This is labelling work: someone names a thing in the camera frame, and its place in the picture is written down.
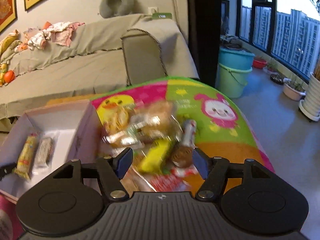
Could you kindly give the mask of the brown swirl lollipop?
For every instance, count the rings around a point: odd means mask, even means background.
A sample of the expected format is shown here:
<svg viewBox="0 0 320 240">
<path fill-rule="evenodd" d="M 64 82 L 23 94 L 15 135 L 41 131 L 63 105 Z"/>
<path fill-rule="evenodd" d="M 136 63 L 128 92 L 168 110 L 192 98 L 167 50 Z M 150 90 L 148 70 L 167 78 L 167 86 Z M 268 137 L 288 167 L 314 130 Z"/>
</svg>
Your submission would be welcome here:
<svg viewBox="0 0 320 240">
<path fill-rule="evenodd" d="M 179 168 L 187 168 L 193 163 L 196 128 L 195 120 L 185 121 L 182 140 L 175 146 L 170 157 L 172 163 Z"/>
</svg>

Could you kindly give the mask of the yellow snack stick packet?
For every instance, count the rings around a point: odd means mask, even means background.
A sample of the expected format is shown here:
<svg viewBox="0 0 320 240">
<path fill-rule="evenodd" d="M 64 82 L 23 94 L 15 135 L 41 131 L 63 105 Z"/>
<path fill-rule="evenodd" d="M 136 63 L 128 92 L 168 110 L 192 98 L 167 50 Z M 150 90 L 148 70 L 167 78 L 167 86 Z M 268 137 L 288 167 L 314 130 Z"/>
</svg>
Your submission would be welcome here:
<svg viewBox="0 0 320 240">
<path fill-rule="evenodd" d="M 137 169 L 141 173 L 161 174 L 162 166 L 171 152 L 173 141 L 168 139 L 155 140 L 147 155 L 140 161 Z"/>
</svg>

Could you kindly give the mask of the bread bun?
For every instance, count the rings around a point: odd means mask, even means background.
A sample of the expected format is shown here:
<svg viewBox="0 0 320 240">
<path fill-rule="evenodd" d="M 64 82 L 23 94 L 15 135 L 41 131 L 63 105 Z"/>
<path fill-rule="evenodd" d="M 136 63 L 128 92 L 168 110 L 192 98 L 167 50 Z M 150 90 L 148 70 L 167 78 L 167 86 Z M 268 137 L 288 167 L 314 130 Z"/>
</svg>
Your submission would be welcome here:
<svg viewBox="0 0 320 240">
<path fill-rule="evenodd" d="M 181 141 L 182 129 L 176 118 L 177 107 L 172 101 L 160 100 L 135 109 L 130 124 L 142 142 L 156 139 Z"/>
</svg>

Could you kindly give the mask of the clear biscuit packet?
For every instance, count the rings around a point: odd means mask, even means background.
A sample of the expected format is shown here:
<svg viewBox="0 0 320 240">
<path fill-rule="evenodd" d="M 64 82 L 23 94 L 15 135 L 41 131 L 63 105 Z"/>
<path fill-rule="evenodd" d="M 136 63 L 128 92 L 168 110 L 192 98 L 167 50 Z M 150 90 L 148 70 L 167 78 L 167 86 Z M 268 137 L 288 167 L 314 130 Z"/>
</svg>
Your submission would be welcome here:
<svg viewBox="0 0 320 240">
<path fill-rule="evenodd" d="M 54 140 L 51 137 L 42 138 L 39 142 L 35 158 L 35 168 L 45 168 L 49 166 L 51 154 L 53 151 Z"/>
</svg>

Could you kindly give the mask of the pink cardboard gift box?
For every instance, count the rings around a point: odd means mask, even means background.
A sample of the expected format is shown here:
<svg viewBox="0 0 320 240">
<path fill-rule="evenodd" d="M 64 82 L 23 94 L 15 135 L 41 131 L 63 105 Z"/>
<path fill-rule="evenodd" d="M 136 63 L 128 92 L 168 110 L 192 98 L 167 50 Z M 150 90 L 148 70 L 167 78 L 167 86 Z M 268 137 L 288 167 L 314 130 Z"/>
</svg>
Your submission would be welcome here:
<svg viewBox="0 0 320 240">
<path fill-rule="evenodd" d="M 1 196 L 16 203 L 20 196 L 64 163 L 95 161 L 101 122 L 89 100 L 32 109 L 14 124 L 1 145 L 1 165 L 18 161 L 27 140 L 36 141 L 29 178 L 10 172 L 1 180 Z"/>
</svg>

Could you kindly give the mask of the rice cracker bar packet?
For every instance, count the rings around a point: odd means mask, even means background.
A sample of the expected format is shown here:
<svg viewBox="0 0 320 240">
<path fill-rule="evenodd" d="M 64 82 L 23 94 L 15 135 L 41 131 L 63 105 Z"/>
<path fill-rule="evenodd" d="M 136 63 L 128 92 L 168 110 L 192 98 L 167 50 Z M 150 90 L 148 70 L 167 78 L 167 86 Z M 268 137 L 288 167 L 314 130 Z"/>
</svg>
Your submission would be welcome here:
<svg viewBox="0 0 320 240">
<path fill-rule="evenodd" d="M 39 134 L 30 133 L 23 145 L 17 165 L 13 172 L 25 180 L 30 180 L 30 169 L 33 164 L 35 152 L 39 142 Z"/>
</svg>

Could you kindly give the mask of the round pastry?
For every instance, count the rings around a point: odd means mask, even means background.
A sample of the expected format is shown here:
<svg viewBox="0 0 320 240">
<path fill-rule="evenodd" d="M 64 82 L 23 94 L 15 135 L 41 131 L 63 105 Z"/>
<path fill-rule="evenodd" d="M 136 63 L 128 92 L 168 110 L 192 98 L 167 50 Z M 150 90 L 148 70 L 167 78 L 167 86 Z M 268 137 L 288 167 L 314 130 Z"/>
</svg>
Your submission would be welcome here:
<svg viewBox="0 0 320 240">
<path fill-rule="evenodd" d="M 131 109 L 118 106 L 106 112 L 103 122 L 104 135 L 102 140 L 112 148 L 128 147 L 138 144 L 135 130 L 130 124 Z"/>
</svg>

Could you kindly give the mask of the green plastic bucket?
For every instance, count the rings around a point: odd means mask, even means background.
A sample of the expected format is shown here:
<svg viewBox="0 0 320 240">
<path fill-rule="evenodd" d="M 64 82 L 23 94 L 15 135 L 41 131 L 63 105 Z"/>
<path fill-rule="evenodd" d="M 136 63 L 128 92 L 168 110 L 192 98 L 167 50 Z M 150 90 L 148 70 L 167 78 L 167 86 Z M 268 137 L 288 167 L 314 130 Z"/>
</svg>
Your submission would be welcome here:
<svg viewBox="0 0 320 240">
<path fill-rule="evenodd" d="M 223 64 L 218 65 L 215 88 L 230 99 L 240 98 L 248 85 L 248 76 L 252 67 L 234 69 Z"/>
</svg>

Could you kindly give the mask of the white plant pot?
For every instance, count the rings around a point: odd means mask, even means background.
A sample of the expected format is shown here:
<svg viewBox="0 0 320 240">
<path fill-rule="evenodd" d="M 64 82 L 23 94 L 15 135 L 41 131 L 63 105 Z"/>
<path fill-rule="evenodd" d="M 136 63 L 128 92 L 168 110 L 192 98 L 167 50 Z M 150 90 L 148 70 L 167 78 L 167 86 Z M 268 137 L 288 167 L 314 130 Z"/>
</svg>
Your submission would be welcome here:
<svg viewBox="0 0 320 240">
<path fill-rule="evenodd" d="M 283 93 L 291 100 L 293 101 L 299 101 L 306 95 L 304 91 L 298 91 L 292 88 L 290 85 L 287 83 L 284 83 L 283 86 Z"/>
</svg>

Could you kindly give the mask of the white ribbed planter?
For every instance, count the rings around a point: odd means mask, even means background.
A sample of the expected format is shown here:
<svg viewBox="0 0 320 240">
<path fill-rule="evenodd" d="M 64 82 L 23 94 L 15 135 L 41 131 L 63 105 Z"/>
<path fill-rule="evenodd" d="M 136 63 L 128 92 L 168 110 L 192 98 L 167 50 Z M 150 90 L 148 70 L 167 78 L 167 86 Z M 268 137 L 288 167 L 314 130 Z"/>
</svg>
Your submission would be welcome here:
<svg viewBox="0 0 320 240">
<path fill-rule="evenodd" d="M 311 73 L 309 86 L 306 91 L 306 96 L 299 102 L 300 111 L 311 121 L 319 121 L 320 112 L 320 82 Z"/>
</svg>

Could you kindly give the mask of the teal plastic bucket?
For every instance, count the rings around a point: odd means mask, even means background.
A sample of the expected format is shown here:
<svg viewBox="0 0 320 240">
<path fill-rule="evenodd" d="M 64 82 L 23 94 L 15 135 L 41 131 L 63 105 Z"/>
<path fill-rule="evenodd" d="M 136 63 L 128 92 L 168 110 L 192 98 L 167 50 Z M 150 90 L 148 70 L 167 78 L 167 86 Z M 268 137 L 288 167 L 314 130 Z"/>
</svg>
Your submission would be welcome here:
<svg viewBox="0 0 320 240">
<path fill-rule="evenodd" d="M 220 47 L 219 64 L 237 70 L 249 70 L 255 55 L 252 52 L 240 49 Z"/>
</svg>

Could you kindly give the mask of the beige covered sofa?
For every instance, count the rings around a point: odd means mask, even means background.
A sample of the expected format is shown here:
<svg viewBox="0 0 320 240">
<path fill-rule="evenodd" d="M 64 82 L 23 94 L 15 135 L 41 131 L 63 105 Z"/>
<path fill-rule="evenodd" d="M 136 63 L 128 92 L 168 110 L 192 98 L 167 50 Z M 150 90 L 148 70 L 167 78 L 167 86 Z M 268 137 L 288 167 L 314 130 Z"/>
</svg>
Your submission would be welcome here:
<svg viewBox="0 0 320 240">
<path fill-rule="evenodd" d="M 81 25 L 70 46 L 48 42 L 7 63 L 16 77 L 1 87 L 2 132 L 52 99 L 107 93 L 166 76 L 199 76 L 176 22 L 142 14 Z"/>
</svg>

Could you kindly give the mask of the pile of baby clothes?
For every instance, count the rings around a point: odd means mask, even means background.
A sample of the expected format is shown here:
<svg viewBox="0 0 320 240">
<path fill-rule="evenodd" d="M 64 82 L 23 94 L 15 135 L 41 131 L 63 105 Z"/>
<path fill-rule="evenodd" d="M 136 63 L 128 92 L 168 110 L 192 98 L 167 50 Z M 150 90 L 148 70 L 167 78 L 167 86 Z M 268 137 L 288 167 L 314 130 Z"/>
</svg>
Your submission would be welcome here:
<svg viewBox="0 0 320 240">
<path fill-rule="evenodd" d="M 73 33 L 80 26 L 85 25 L 81 22 L 58 22 L 50 24 L 46 22 L 42 29 L 29 28 L 23 32 L 24 42 L 20 42 L 14 52 L 21 52 L 27 49 L 44 50 L 48 41 L 60 46 L 69 47 L 72 42 Z"/>
</svg>

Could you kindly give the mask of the green label sign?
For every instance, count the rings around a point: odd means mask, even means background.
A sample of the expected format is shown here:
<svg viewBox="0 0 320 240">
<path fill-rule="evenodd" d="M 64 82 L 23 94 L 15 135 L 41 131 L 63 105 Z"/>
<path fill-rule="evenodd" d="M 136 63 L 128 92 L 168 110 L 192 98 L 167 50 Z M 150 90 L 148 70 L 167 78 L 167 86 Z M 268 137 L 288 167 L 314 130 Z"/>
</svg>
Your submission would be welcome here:
<svg viewBox="0 0 320 240">
<path fill-rule="evenodd" d="M 156 12 L 152 14 L 153 20 L 172 19 L 172 13 L 169 12 Z"/>
</svg>

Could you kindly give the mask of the grey neck pillow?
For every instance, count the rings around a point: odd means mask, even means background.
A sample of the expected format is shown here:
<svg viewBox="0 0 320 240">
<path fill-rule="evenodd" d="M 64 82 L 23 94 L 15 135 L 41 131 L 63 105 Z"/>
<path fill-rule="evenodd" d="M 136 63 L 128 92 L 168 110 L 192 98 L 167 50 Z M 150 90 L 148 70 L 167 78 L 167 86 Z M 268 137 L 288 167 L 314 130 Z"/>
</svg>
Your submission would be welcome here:
<svg viewBox="0 0 320 240">
<path fill-rule="evenodd" d="M 125 16 L 131 14 L 135 7 L 135 0 L 101 0 L 99 15 L 102 18 Z"/>
</svg>

